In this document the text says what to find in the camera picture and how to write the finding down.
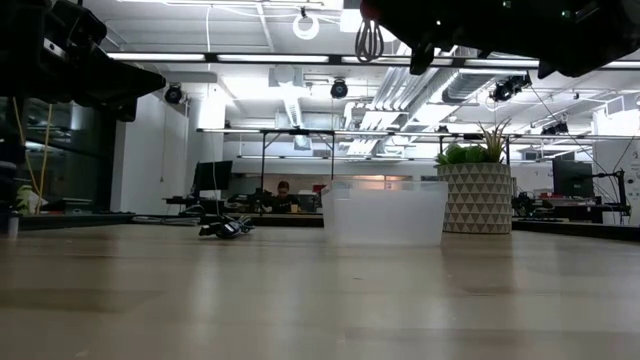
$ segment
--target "white wall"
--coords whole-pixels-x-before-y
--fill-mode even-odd
[[[112,210],[167,213],[162,198],[185,193],[187,129],[188,119],[155,94],[138,100],[136,121],[116,129]]]

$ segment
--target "black monitor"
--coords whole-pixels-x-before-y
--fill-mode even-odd
[[[233,161],[198,163],[193,177],[193,196],[199,198],[200,191],[204,190],[229,189],[232,166]]]
[[[553,192],[556,195],[592,198],[593,169],[591,164],[553,160]]]

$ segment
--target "hanging wire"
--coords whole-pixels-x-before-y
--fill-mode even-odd
[[[376,20],[364,19],[356,34],[356,57],[362,63],[370,63],[384,54],[382,29]]]

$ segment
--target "geometric patterned planter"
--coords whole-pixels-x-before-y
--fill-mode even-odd
[[[511,168],[496,163],[438,166],[449,183],[444,231],[467,234],[511,233]]]

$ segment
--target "security camera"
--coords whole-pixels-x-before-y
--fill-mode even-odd
[[[169,104],[178,105],[184,101],[184,93],[182,92],[182,84],[175,83],[169,85],[169,89],[164,94],[164,99]]]
[[[331,87],[331,97],[334,99],[344,99],[349,93],[349,88],[344,79],[336,79]]]

